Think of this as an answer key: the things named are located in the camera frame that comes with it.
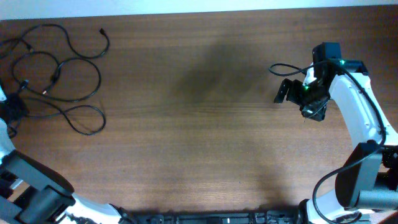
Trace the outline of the black usb cable gold plug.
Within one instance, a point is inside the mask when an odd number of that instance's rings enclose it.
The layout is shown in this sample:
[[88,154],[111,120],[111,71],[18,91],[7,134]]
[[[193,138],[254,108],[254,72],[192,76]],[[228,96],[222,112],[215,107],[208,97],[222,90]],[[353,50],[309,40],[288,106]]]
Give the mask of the black usb cable gold plug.
[[[28,80],[24,80],[20,85],[19,88],[16,92],[14,93],[18,93],[19,96],[21,96],[21,92],[27,89],[27,86],[29,84]],[[23,118],[32,118],[32,119],[50,119],[50,118],[54,118],[57,116],[62,116],[65,121],[68,123],[68,125],[72,128],[72,130],[74,130],[76,133],[84,135],[84,136],[93,136],[95,134],[100,133],[106,126],[106,115],[97,107],[93,106],[93,105],[77,105],[77,106],[72,106],[70,108],[67,109],[62,109],[59,106],[49,102],[49,101],[45,101],[45,100],[41,100],[39,98],[33,98],[33,97],[27,97],[27,98],[22,98],[24,100],[27,101],[36,101],[38,103],[42,103],[46,106],[51,107],[52,109],[56,110],[55,113],[52,114],[43,114],[43,115],[37,115],[37,114],[31,114],[29,111],[29,114]],[[70,119],[70,117],[68,116],[68,114],[72,111],[75,110],[79,110],[79,109],[90,109],[95,111],[96,113],[98,113],[98,115],[101,117],[102,119],[102,124],[100,127],[98,127],[95,130],[91,130],[90,132],[83,132],[81,130],[79,130],[73,123],[72,120]],[[18,121],[13,121],[9,124],[6,124],[6,132],[8,134],[8,136],[12,139],[14,137],[17,136],[18,134],[18,128],[21,125],[21,120],[23,119],[21,118]]]

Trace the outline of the black usb cable micro plug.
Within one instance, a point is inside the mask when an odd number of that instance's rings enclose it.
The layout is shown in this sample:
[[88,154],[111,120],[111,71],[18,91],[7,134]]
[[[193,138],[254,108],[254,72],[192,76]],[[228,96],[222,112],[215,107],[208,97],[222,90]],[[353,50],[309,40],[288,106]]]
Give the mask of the black usb cable micro plug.
[[[67,45],[68,45],[68,47],[70,48],[70,50],[75,54],[75,57],[71,57],[71,58],[67,58],[67,59],[65,59],[65,60],[63,60],[63,61],[59,61],[59,60],[58,60],[53,54],[51,54],[50,52],[46,52],[46,51],[36,51],[36,50],[34,50],[33,47],[32,47],[32,45],[31,45],[30,43],[28,43],[28,41],[25,40],[25,36],[27,36],[30,32],[33,32],[34,30],[39,29],[39,28],[42,28],[42,27],[55,27],[55,28],[60,29],[60,30],[64,33],[65,38],[66,38],[66,41],[67,41]],[[12,54],[12,52],[14,51],[14,49],[15,49],[19,44],[24,44],[24,45],[25,45],[25,47],[26,47],[26,49],[28,50],[28,52],[25,53],[24,55],[20,56],[19,58],[15,59],[15,61],[13,61],[12,64],[11,64],[11,77],[12,77],[12,79],[13,79],[15,82],[17,82],[18,84],[21,84],[22,82],[16,77],[16,74],[15,74],[15,67],[16,67],[16,65],[17,65],[22,59],[31,57],[31,56],[33,56],[33,55],[40,55],[40,54],[47,55],[47,56],[51,57],[51,58],[55,61],[55,63],[57,64],[57,66],[55,67],[55,69],[54,69],[54,71],[53,71],[53,74],[52,74],[52,76],[51,76],[50,84],[49,84],[48,86],[46,86],[41,92],[35,91],[34,89],[32,89],[32,88],[30,88],[30,87],[27,87],[26,89],[27,89],[29,92],[31,92],[31,93],[33,93],[33,94],[35,94],[35,95],[37,95],[37,96],[42,96],[42,97],[44,97],[44,98],[46,98],[46,99],[49,99],[49,100],[61,101],[61,102],[66,102],[66,103],[77,103],[77,102],[84,101],[84,100],[87,100],[87,99],[91,98],[93,95],[95,95],[95,94],[98,92],[99,88],[101,87],[101,83],[102,83],[101,72],[100,72],[98,66],[97,66],[96,64],[94,64],[94,63],[91,61],[91,59],[97,59],[97,58],[103,57],[103,56],[108,52],[108,50],[109,50],[109,48],[110,48],[110,45],[111,45],[111,42],[110,42],[110,38],[108,37],[106,31],[105,31],[103,28],[101,28],[101,29],[99,30],[99,33],[106,39],[106,45],[105,45],[104,49],[103,49],[99,54],[97,54],[97,55],[87,56],[87,55],[83,55],[83,54],[79,53],[79,52],[72,46],[72,43],[71,43],[71,40],[70,40],[70,36],[69,36],[69,33],[68,33],[68,31],[66,30],[66,28],[64,28],[63,26],[61,26],[61,25],[59,25],[59,24],[39,24],[39,25],[32,26],[32,27],[28,28],[28,29],[25,30],[21,35],[19,35],[19,36],[17,36],[17,37],[12,37],[12,38],[9,38],[9,39],[2,40],[2,41],[1,41],[1,47],[2,47],[3,45],[6,45],[6,44],[10,44],[11,46],[10,46],[10,48],[9,48],[8,51],[5,51],[5,52],[2,52],[2,53],[1,53],[1,59],[4,59],[4,58],[6,58],[8,55]],[[63,67],[66,63],[72,62],[72,61],[75,61],[75,60],[80,60],[80,61],[86,62],[86,63],[92,65],[93,68],[97,71],[98,82],[97,82],[97,84],[96,84],[96,86],[95,86],[95,89],[94,89],[92,92],[90,92],[88,95],[82,96],[82,97],[80,97],[80,98],[67,99],[67,98],[58,98],[58,97],[54,97],[54,96],[48,95],[48,93],[50,92],[50,90],[51,90],[51,89],[57,84],[57,82],[59,81],[60,76],[61,76],[61,74],[62,74],[62,67]]]

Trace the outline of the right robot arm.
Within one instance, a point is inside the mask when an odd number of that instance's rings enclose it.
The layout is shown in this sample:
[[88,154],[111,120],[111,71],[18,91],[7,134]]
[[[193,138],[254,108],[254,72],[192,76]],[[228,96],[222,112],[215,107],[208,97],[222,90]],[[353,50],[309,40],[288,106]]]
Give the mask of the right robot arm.
[[365,64],[343,58],[336,42],[316,46],[312,59],[308,67],[292,67],[293,74],[305,75],[303,81],[282,75],[274,102],[290,101],[304,118],[323,121],[328,103],[334,101],[353,151],[342,167],[331,172],[333,190],[324,195],[313,191],[294,212],[270,211],[267,220],[366,223],[371,213],[397,210],[397,132],[374,96]]

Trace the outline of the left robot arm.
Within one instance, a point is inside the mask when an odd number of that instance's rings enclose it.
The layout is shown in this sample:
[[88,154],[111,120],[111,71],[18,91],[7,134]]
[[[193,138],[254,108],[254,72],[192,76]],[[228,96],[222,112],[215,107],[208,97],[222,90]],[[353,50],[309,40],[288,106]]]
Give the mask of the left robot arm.
[[1,219],[7,223],[136,223],[121,207],[79,197],[59,173],[19,152],[9,122],[23,107],[1,93]]

